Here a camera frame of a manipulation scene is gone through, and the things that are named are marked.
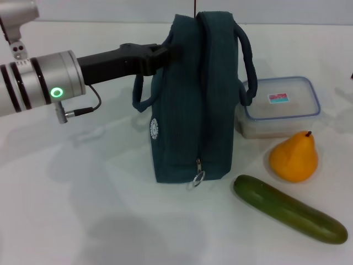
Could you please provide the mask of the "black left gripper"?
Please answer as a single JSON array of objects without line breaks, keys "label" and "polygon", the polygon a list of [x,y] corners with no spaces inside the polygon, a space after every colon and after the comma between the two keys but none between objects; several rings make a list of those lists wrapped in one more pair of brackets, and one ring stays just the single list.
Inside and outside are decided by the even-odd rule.
[{"label": "black left gripper", "polygon": [[154,76],[183,55],[181,45],[122,44],[116,50],[77,59],[84,84],[92,85],[130,75]]}]

